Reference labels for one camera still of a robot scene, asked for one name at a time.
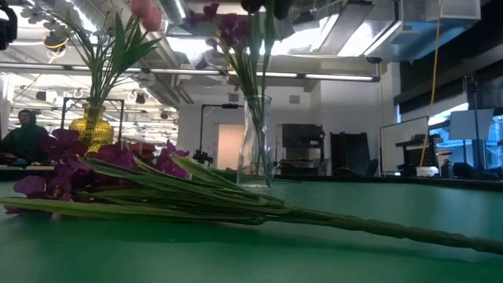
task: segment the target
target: gold vase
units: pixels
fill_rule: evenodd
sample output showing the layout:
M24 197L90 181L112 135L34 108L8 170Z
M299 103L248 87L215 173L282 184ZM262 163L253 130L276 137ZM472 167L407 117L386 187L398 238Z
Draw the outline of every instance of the gold vase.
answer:
M103 120L104 111L104 106L85 104L84 117L73 120L68 127L80 133L79 140L89 146L89 152L97 152L103 145L113 143L113 127Z

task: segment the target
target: table surface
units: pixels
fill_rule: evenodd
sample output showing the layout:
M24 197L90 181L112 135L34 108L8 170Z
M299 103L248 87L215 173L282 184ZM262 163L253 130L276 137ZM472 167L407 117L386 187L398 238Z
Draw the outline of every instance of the table surface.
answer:
M11 182L0 196L11 196ZM503 240L503 194L434 186L278 183L271 193L327 211ZM0 282L502 282L503 257L286 223L5 215Z

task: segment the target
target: whiteboard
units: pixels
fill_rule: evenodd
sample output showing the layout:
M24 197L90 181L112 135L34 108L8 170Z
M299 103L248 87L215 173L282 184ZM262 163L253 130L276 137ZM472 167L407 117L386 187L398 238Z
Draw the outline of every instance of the whiteboard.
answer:
M397 166L403 164L403 148L396 144L410 141L415 134L429 134L427 116L380 128L383 172L398 172Z

